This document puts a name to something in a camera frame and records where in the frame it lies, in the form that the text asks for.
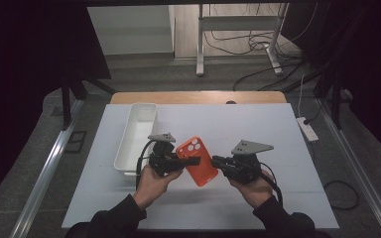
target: white wall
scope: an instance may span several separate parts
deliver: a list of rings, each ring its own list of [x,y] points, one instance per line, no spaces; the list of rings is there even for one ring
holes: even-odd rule
[[[172,53],[169,12],[169,6],[88,8],[98,41],[107,56]]]

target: phone case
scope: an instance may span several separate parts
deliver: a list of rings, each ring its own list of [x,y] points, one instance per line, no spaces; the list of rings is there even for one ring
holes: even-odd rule
[[[211,156],[200,137],[195,136],[176,149],[180,159],[200,157],[198,166],[187,166],[187,171],[198,186],[204,186],[218,175],[218,169],[211,164]]]

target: hand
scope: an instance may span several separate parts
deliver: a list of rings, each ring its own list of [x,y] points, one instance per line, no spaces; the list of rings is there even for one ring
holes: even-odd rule
[[[169,183],[177,179],[183,171],[175,171],[168,173],[164,177],[160,177],[149,166],[145,166],[141,171],[141,179],[139,181],[138,189],[135,191],[133,197],[141,210],[145,210],[153,202],[159,198],[167,190]]]
[[[268,172],[262,170],[262,173],[270,179],[273,179]],[[243,198],[254,209],[258,208],[272,196],[273,189],[265,180],[261,178],[257,178],[247,184],[242,184],[233,179],[229,179],[229,181],[232,186],[236,187],[240,193],[242,193]]]

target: gray floor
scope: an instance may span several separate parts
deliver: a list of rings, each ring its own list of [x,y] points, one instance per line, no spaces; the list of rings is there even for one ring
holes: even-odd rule
[[[231,90],[238,78],[270,67],[267,59],[262,57],[207,59],[205,76],[197,77],[194,60],[150,56],[135,59],[110,57],[107,60],[113,79],[102,79],[102,81],[119,91]],[[286,68],[285,73],[290,70],[291,67]],[[309,71],[308,67],[301,67],[284,82],[284,85],[300,79]],[[238,84],[237,90],[256,90],[278,79],[279,77],[271,71],[266,71],[243,80]],[[28,237],[64,237],[66,233],[61,229],[64,214],[92,145],[104,105],[110,99],[101,89],[88,83],[85,85],[90,95],[81,109],[78,124],[74,128],[76,132],[86,131],[84,145],[77,153],[64,153]],[[307,118],[314,117],[318,112],[318,105],[312,96],[315,85],[316,82],[312,81],[303,87],[301,114]],[[278,85],[272,89],[281,89],[282,86]],[[298,111],[299,95],[298,89],[286,94],[295,112]],[[42,117],[31,139],[0,186],[0,237],[8,237],[11,233],[61,130],[63,122],[61,106],[59,90],[46,97]],[[340,116],[342,130],[381,195],[380,143],[350,112],[348,103],[341,104]],[[319,141],[307,145],[322,183],[341,179],[349,182],[361,193],[321,114],[312,122],[312,126],[319,136]],[[77,149],[77,144],[68,144],[67,149],[74,151]],[[332,204],[344,206],[353,202],[353,194],[346,187],[330,187],[326,192]],[[354,210],[335,210],[334,213],[341,228],[327,231],[332,237],[381,237],[380,224],[363,195],[360,195],[360,205]]]

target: black sleeve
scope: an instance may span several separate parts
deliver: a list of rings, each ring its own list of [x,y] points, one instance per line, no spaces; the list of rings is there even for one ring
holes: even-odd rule
[[[146,218],[131,194],[111,210],[101,210],[94,214],[89,223],[72,226],[65,238],[111,238],[127,237],[134,232],[140,220]]]
[[[275,196],[253,210],[253,214],[264,223],[267,237],[316,237],[315,224],[311,218],[299,212],[289,215]]]

